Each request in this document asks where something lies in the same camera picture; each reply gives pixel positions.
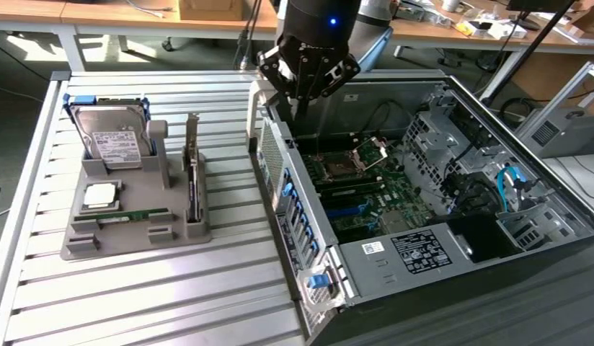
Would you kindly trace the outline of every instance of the aluminum extrusion table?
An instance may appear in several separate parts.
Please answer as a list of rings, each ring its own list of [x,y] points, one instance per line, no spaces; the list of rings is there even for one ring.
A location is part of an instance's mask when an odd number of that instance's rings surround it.
[[[50,82],[0,243],[0,345],[302,344],[245,151],[254,77],[81,73]],[[186,113],[198,113],[209,243],[61,260],[82,153],[63,93],[145,94],[151,118],[169,123],[166,151],[179,150]]]

